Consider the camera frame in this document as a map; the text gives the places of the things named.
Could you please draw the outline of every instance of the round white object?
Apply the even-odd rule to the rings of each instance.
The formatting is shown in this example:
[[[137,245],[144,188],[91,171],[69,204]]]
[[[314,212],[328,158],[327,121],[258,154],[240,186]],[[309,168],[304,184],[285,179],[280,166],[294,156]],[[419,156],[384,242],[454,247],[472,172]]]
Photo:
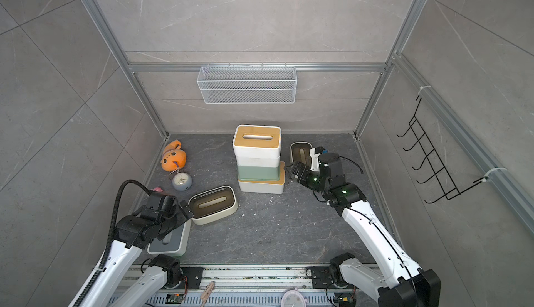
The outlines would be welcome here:
[[[282,307],[306,307],[306,300],[299,291],[292,289],[282,297]]]
[[[176,176],[172,178],[172,187],[178,191],[189,189],[191,184],[193,184],[193,179],[185,172],[178,172]]]

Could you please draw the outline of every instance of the white cable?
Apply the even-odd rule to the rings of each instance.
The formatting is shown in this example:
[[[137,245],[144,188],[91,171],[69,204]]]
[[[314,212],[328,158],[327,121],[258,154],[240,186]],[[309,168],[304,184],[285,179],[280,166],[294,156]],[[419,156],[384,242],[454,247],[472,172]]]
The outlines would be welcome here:
[[[503,168],[503,167],[501,167],[501,166],[499,166],[499,167],[495,167],[495,168],[491,168],[490,170],[488,170],[487,173],[484,174],[484,177],[483,177],[484,179],[483,179],[482,181],[483,181],[483,182],[487,182],[487,181],[488,181],[488,176],[489,176],[493,171],[495,171],[495,170],[508,170],[508,169]]]
[[[424,86],[424,87],[419,87],[419,91],[417,92],[417,96],[419,96],[419,94],[421,93],[421,90],[423,90],[424,88],[430,88],[431,86]]]

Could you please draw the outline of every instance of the red wire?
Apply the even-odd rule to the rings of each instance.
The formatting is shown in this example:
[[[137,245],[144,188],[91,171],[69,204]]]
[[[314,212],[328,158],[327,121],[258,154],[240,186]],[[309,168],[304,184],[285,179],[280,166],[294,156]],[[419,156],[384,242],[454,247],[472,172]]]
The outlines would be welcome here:
[[[184,276],[185,278],[185,291],[184,291],[184,299],[185,299],[185,296],[187,295],[187,276]]]

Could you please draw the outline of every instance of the wooden clothespin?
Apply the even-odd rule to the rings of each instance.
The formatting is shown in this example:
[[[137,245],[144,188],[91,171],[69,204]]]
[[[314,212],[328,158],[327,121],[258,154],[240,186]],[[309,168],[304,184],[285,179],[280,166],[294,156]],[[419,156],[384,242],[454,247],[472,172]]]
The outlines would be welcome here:
[[[202,300],[202,304],[200,305],[200,307],[204,307],[204,305],[208,301],[209,296],[214,288],[215,288],[215,282],[212,281],[211,283],[208,284],[204,292],[202,292],[202,295],[200,296],[200,299]]]

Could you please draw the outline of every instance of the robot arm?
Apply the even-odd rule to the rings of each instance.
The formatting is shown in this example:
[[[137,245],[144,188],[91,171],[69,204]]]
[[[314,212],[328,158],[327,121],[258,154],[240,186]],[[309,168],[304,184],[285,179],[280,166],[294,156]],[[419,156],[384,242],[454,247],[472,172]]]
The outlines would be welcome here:
[[[341,160],[323,147],[312,148],[311,169],[302,162],[291,167],[290,177],[318,191],[362,239],[381,272],[372,270],[351,254],[331,261],[330,276],[339,287],[353,284],[379,306],[435,307],[441,282],[433,270],[419,264],[397,244],[377,219],[362,191],[345,181]]]
[[[149,194],[147,204],[122,218],[117,225],[112,219],[106,249],[69,307],[106,306],[122,277],[143,249],[156,238],[162,240],[169,232],[193,217],[185,201],[175,204],[174,196],[151,192],[141,183],[127,180],[117,193],[112,218],[117,217],[118,202],[128,183],[137,184]],[[176,258],[157,255],[143,276],[112,306],[141,306],[157,290],[165,285],[174,287],[181,278],[182,271]]]

